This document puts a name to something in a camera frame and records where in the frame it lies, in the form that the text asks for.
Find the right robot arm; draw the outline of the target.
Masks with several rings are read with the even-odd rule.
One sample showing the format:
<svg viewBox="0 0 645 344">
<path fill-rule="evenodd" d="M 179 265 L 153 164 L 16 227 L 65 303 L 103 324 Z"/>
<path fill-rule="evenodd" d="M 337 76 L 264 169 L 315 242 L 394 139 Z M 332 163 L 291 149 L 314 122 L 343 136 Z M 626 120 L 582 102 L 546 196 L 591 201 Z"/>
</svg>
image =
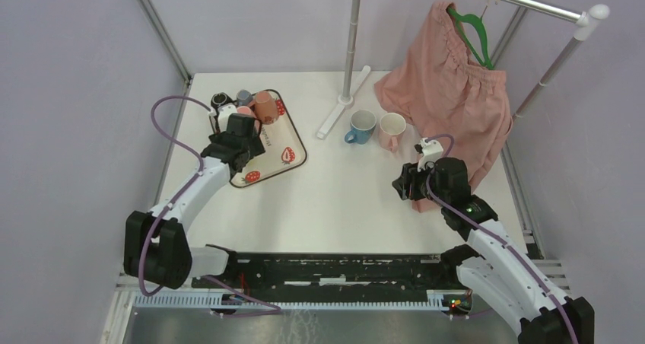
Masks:
<svg viewBox="0 0 645 344">
<path fill-rule="evenodd" d="M 402 166 L 393 188 L 403 200 L 428 199 L 465 243 L 443 253 L 441 283 L 478 294 L 516 334 L 519 343 L 593 343 L 595 311 L 572 298 L 518 250 L 498 214 L 472 193 L 465 162 L 440 158 L 426 167 Z"/>
</svg>

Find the light pink mug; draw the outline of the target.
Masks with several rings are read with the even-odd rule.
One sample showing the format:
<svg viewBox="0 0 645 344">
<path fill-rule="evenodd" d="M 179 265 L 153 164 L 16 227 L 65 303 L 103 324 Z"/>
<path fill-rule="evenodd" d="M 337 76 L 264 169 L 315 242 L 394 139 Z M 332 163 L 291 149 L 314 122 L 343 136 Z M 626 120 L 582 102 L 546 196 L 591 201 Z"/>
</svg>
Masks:
<svg viewBox="0 0 645 344">
<path fill-rule="evenodd" d="M 378 142 L 380 147 L 396 153 L 399 150 L 407 123 L 398 113 L 386 113 L 380 118 L 378 127 Z"/>
</svg>

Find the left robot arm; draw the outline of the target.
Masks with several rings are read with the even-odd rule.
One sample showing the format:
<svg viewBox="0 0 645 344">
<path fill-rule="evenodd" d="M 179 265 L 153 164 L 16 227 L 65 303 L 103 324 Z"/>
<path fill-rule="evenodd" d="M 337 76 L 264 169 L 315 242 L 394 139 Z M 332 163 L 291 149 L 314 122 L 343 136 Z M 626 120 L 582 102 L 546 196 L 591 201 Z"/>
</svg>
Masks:
<svg viewBox="0 0 645 344">
<path fill-rule="evenodd" d="M 126 219 L 123 270 L 140 284 L 151 282 L 178 289 L 187 279 L 209 276 L 219 288 L 233 287 L 238 267 L 228 262 L 229 250 L 191 247 L 187 231 L 201 210 L 232 177 L 264 154 L 262 122 L 234 113 L 223 132 L 210 135 L 202 152 L 195 152 L 196 169 L 169 199 Z"/>
</svg>

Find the blue mug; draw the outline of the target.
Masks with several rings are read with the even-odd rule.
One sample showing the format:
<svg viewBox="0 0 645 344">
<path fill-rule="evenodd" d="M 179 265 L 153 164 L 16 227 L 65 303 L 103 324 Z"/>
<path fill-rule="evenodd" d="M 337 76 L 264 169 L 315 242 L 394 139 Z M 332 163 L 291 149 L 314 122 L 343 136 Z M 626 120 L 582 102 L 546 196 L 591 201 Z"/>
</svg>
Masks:
<svg viewBox="0 0 645 344">
<path fill-rule="evenodd" d="M 344 137 L 345 143 L 365 145 L 376 128 L 377 118 L 369 110 L 357 110 L 350 119 L 350 130 Z"/>
</svg>

